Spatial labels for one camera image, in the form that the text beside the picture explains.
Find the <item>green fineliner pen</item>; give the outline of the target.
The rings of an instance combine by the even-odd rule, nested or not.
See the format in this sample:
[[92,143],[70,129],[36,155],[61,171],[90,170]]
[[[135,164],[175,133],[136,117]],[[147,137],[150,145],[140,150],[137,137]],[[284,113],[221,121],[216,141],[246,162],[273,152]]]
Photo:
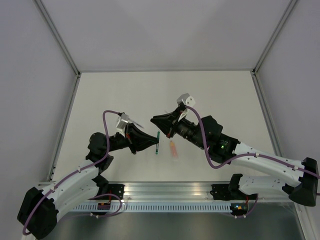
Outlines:
[[157,136],[156,136],[156,138],[157,138],[157,143],[156,143],[156,145],[155,145],[155,154],[156,155],[158,155],[159,154],[159,143],[160,143],[160,130],[158,129],[158,131],[157,131]]

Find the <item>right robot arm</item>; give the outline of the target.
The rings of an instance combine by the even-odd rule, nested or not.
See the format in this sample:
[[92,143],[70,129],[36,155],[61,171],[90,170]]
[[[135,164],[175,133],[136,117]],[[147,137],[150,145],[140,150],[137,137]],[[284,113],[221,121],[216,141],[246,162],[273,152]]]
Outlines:
[[155,115],[150,120],[167,138],[179,135],[204,150],[213,169],[226,165],[247,167],[263,176],[233,174],[228,194],[235,199],[258,194],[287,195],[300,205],[314,207],[318,196],[318,163],[312,158],[289,159],[257,150],[236,138],[222,133],[223,126],[212,116],[200,117],[184,104],[173,112]]

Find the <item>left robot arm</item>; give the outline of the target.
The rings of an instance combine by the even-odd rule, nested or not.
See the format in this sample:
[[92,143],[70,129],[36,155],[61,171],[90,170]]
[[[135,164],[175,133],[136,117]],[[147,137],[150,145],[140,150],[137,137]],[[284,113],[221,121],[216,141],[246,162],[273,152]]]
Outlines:
[[86,200],[121,200],[102,176],[114,159],[109,153],[128,148],[135,155],[158,142],[157,137],[139,130],[133,123],[125,127],[124,135],[93,133],[89,153],[75,171],[50,185],[34,186],[26,192],[17,215],[23,235],[33,235],[38,240],[45,238],[64,215]]

